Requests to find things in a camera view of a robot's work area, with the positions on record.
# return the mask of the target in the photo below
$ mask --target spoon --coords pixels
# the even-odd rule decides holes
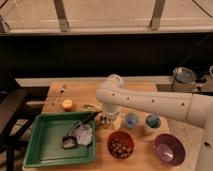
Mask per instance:
[[[55,104],[57,103],[59,97],[61,96],[61,94],[62,94],[63,92],[66,91],[66,89],[67,89],[67,86],[66,86],[66,84],[64,84],[64,85],[61,87],[61,90],[60,90],[60,92],[58,93],[57,97],[56,97],[55,100],[52,102],[52,105],[55,105]]]

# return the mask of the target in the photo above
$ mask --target brown bowl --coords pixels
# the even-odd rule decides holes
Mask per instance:
[[[163,163],[171,166],[178,166],[185,159],[183,144],[171,134],[160,134],[155,138],[154,152]]]
[[[126,159],[134,150],[132,137],[124,131],[113,132],[107,141],[110,154],[117,159]]]

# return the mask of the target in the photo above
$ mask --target wooden table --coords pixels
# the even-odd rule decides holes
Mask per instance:
[[[66,84],[67,90],[58,100],[57,104],[52,105],[52,101],[60,91],[63,84]],[[95,82],[53,82],[50,86],[48,97],[43,107],[43,113],[54,114],[63,112],[61,108],[61,102],[64,99],[72,99],[76,104],[76,111],[82,110],[83,104],[91,104],[99,107],[101,104],[95,97],[97,87],[101,84],[99,81]],[[133,90],[146,90],[156,91],[156,86],[153,83],[146,82],[128,82],[125,88]],[[82,165],[70,165],[60,167],[43,167],[43,168],[23,168],[25,171],[61,171],[61,170],[77,170],[77,171],[179,171],[179,167],[169,167],[163,165],[154,155],[152,150],[152,143],[154,138],[161,133],[168,133],[169,128],[167,120],[161,117],[161,127],[152,135],[145,136],[143,133],[144,118],[148,113],[133,110],[130,108],[122,108],[120,117],[123,119],[125,114],[128,112],[135,112],[139,117],[139,123],[131,130],[125,128],[122,123],[121,130],[128,132],[134,139],[134,152],[133,154],[125,159],[118,160],[110,155],[107,149],[107,138],[115,131],[114,127],[111,126],[108,129],[98,127],[96,130],[96,160],[89,164]],[[99,125],[99,116],[96,118],[96,123]]]

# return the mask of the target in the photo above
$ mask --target plastic tray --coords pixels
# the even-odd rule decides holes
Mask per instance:
[[[91,112],[70,112],[36,117],[32,135],[24,159],[24,167],[43,167],[88,163],[95,159],[95,122],[89,121],[93,129],[92,143],[88,146],[63,149],[62,137],[74,123]]]

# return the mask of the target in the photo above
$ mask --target plastic cup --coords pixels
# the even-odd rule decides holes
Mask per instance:
[[[161,125],[160,118],[156,115],[148,115],[144,123],[144,134],[153,134]]]
[[[135,113],[128,113],[125,116],[124,122],[127,128],[134,128],[138,123],[138,117]]]

